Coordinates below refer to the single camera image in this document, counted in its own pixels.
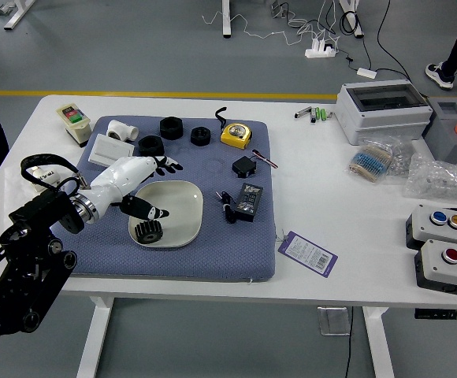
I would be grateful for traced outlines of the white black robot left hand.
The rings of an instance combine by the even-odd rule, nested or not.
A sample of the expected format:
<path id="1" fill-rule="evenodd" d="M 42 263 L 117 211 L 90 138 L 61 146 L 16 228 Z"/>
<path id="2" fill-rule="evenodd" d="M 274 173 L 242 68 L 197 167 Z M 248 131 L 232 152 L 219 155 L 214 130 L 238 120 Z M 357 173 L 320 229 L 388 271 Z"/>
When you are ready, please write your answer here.
<path id="1" fill-rule="evenodd" d="M 79 189 L 72 203 L 87 223 L 101 219 L 113 204 L 124 202 L 124 196 L 133 192 L 155 172 L 163 176 L 165 169 L 174 173 L 183 169 L 170 157 L 120 157 L 91 181 L 88 189 Z"/>

